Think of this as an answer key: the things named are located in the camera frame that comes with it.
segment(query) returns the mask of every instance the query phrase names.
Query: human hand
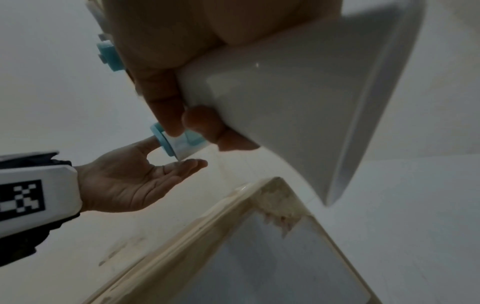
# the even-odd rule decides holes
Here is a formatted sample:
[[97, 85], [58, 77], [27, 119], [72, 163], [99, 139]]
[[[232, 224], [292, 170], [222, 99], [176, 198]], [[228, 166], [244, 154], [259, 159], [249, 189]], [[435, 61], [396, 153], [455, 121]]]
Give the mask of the human hand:
[[342, 0], [103, 0], [115, 47], [170, 136], [185, 128], [219, 150], [258, 146], [207, 107], [184, 110], [172, 69], [221, 45], [240, 45], [315, 18], [336, 18]]
[[160, 146], [155, 137], [113, 150], [75, 167], [82, 211], [127, 212], [143, 209], [173, 187], [207, 167], [201, 159], [154, 166], [147, 155]]

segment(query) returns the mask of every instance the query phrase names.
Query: wall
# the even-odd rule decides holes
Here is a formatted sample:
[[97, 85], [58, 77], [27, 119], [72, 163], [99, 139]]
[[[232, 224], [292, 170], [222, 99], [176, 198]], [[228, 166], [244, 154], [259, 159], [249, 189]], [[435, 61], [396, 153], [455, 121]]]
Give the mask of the wall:
[[[344, 11], [381, 2], [345, 1]], [[161, 202], [136, 213], [83, 214], [34, 256], [0, 268], [2, 302], [80, 302], [234, 187], [274, 175], [308, 202], [384, 303], [474, 302], [480, 28], [469, 12], [480, 5], [428, 4], [366, 162], [337, 205], [323, 208], [266, 150], [220, 154], [208, 147], [198, 157], [209, 168]], [[53, 148], [83, 164], [150, 135], [154, 119], [127, 77], [100, 63], [98, 32], [82, 1], [1, 1], [0, 154]], [[150, 159], [172, 161], [161, 151]]]

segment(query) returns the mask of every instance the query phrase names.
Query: white cone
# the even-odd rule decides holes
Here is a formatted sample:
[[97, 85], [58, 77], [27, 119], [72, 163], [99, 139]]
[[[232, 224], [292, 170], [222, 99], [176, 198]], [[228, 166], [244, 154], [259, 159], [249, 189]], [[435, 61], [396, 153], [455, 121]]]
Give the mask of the white cone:
[[424, 1], [403, 1], [213, 51], [177, 72], [183, 97], [189, 106], [215, 108], [330, 205], [363, 157], [424, 9]]

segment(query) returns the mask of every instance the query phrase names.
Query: open palm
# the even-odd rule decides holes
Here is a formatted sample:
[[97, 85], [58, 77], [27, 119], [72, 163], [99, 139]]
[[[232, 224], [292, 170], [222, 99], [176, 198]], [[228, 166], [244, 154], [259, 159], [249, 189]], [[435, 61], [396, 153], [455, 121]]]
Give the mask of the open palm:
[[150, 137], [104, 154], [90, 164], [76, 167], [82, 211], [143, 209], [208, 164], [201, 159], [189, 159], [154, 166], [147, 160], [147, 155], [159, 146], [157, 139]]

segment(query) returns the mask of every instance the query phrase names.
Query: qr code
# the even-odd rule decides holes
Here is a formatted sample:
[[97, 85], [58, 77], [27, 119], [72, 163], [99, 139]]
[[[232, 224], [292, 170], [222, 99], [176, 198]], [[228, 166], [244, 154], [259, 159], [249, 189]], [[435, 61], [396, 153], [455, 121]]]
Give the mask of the qr code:
[[44, 210], [41, 180], [0, 185], [0, 221]]

